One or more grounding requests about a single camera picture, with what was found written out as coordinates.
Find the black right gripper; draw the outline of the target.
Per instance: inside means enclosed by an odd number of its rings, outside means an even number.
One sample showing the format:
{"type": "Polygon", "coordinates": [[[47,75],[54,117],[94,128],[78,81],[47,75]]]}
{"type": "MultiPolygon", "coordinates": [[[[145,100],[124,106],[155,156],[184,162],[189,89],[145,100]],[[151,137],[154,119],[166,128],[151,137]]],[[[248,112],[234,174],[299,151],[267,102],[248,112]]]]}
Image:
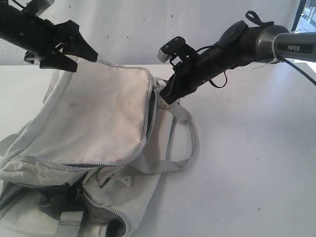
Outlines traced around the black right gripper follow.
{"type": "Polygon", "coordinates": [[[259,27],[250,27],[244,21],[230,26],[217,43],[175,72],[159,93],[168,104],[196,91],[204,83],[255,59],[255,43],[259,27]]]}

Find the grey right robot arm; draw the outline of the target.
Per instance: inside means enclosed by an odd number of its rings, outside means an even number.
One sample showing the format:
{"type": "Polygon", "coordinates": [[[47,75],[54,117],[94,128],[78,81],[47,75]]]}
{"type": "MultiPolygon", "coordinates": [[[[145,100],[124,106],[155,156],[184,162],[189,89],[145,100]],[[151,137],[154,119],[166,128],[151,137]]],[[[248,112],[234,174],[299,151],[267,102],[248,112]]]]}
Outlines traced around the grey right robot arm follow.
{"type": "Polygon", "coordinates": [[[286,58],[315,62],[315,33],[290,33],[284,26],[267,22],[250,27],[244,21],[231,25],[213,45],[202,53],[177,36],[162,46],[158,52],[161,62],[180,62],[173,65],[170,77],[160,96],[168,104],[189,95],[206,82],[237,67],[253,62],[275,64],[286,58]]]}

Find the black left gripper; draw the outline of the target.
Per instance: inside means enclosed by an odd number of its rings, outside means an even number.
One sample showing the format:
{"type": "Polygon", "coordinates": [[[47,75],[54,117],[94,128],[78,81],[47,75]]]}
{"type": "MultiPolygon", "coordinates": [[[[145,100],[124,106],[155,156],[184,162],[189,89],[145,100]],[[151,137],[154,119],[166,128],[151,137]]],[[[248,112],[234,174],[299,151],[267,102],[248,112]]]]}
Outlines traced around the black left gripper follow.
{"type": "Polygon", "coordinates": [[[74,21],[54,25],[48,20],[23,11],[25,6],[14,1],[0,2],[0,38],[26,50],[24,61],[40,61],[40,69],[57,69],[75,73],[78,65],[66,55],[96,62],[98,53],[86,42],[74,21]]]}

